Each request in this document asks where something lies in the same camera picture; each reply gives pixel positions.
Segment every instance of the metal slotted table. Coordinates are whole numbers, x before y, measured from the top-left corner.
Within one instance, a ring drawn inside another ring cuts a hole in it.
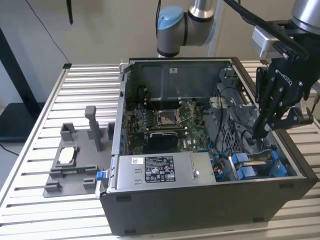
[[[242,62],[255,80],[259,61]],[[60,142],[62,123],[89,128],[85,107],[97,107],[96,119],[106,127],[116,118],[118,65],[73,65],[64,69],[50,94],[0,193],[1,240],[113,240],[100,201],[94,194],[44,198],[48,172]],[[320,178],[320,125],[288,130]],[[320,182],[301,200],[288,202],[268,223],[224,226],[135,236],[130,239],[320,239]]]

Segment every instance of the robotic hand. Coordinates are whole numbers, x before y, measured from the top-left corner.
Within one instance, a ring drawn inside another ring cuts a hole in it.
[[[296,0],[292,20],[272,22],[233,0],[224,1],[255,25],[254,46],[260,57],[271,58],[268,68],[259,67],[256,72],[259,116],[252,138],[264,138],[270,130],[311,124],[313,115],[305,100],[320,79],[320,1]]]
[[[296,0],[292,20],[271,22],[254,15],[239,1],[224,2],[255,26],[254,47],[261,58],[271,59],[268,67],[259,67],[256,73],[259,116],[252,138],[264,138],[271,130],[311,124],[313,116],[305,100],[320,79],[320,0]],[[212,0],[194,0],[187,13],[174,8],[166,11],[161,22],[156,19],[161,56],[174,57],[180,46],[210,42],[215,32]]]

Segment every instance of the barcode sticker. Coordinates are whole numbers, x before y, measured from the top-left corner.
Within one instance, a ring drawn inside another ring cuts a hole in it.
[[[143,157],[133,157],[131,164],[144,164]]]

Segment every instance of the cable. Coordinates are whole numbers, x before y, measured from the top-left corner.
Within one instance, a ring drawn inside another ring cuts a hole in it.
[[[213,148],[217,151],[217,152],[223,152],[223,151],[218,151],[217,150],[217,142],[218,142],[218,138],[220,136],[220,133],[221,133],[221,130],[222,130],[222,123],[223,123],[223,120],[224,120],[224,108],[222,106],[222,101],[221,101],[221,94],[223,93],[224,90],[226,89],[236,89],[235,87],[233,86],[226,86],[224,87],[219,95],[217,96],[218,98],[220,98],[220,110],[221,110],[221,114],[220,114],[220,122],[219,122],[219,129],[218,129],[218,133],[217,135],[215,136],[215,140],[214,140],[214,144],[213,144]]]
[[[36,16],[36,18],[39,20],[39,22],[42,24],[42,26],[44,27],[44,29],[46,30],[46,32],[48,33],[49,37],[51,38],[52,42],[54,43],[54,45],[59,49],[59,51],[62,53],[62,55],[65,57],[65,59],[67,60],[68,64],[70,63],[69,59],[66,57],[66,55],[64,54],[64,52],[61,50],[61,48],[56,44],[55,40],[53,39],[53,37],[51,36],[50,32],[48,31],[48,29],[46,28],[46,26],[44,25],[44,23],[41,21],[41,19],[38,17],[38,15],[36,14],[35,10],[32,8],[32,6],[30,5],[30,3],[28,2],[28,0],[24,0],[30,7],[30,9],[32,10],[32,12],[34,13],[34,15]]]
[[[221,101],[221,97],[220,97],[220,122],[219,122],[219,129],[218,129],[218,133],[217,135],[215,136],[215,139],[214,139],[214,144],[213,144],[213,148],[217,151],[217,152],[220,152],[217,150],[217,142],[218,142],[218,138],[220,136],[220,133],[221,133],[221,130],[222,130],[222,123],[223,123],[223,120],[224,120],[224,108],[222,107],[222,101]]]
[[[2,147],[3,150],[7,151],[8,153],[14,154],[14,155],[16,155],[16,156],[19,157],[19,154],[18,154],[18,153],[15,153],[14,151],[10,151],[10,150],[6,149],[1,143],[0,143],[0,147]]]
[[[158,21],[159,21],[159,13],[161,9],[161,0],[158,1],[158,6],[156,8],[155,13],[155,35],[158,37]]]
[[[250,154],[248,154],[248,156],[252,156],[252,155],[260,155],[260,154],[264,154],[264,153],[266,153],[266,152],[272,152],[273,150],[272,149],[265,149],[265,150],[263,150],[263,151],[261,151],[261,152],[257,152],[257,153],[250,153]]]
[[[247,9],[239,5],[234,0],[224,0],[224,2],[228,4],[237,13],[239,13],[241,16],[243,16],[245,19],[252,22],[252,24],[262,28],[263,30],[267,31],[269,34],[271,34],[275,38],[279,39],[280,42],[282,42],[287,47],[295,51],[298,55],[300,55],[303,60],[306,61],[309,58],[309,54],[303,46],[301,46],[296,41],[291,39],[288,35],[286,35],[281,30],[275,28],[272,24],[264,21],[262,18],[248,11]]]
[[[317,106],[317,104],[314,103],[313,106],[312,106],[312,110],[311,110],[311,113],[312,113],[312,114],[314,114],[314,111],[315,111],[315,109],[316,109],[316,106]]]

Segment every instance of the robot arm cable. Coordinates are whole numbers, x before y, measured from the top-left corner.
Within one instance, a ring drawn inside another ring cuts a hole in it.
[[[275,28],[270,23],[264,21],[262,18],[253,14],[252,12],[245,9],[243,6],[238,4],[234,0],[224,0],[226,4],[228,4],[233,10],[239,13],[242,18],[248,20],[250,23],[257,25],[263,30],[267,31],[269,34],[279,39],[284,45],[295,51],[298,55],[302,57],[303,60],[307,60],[309,58],[309,54],[304,47],[291,39],[288,35],[283,33],[281,30]]]

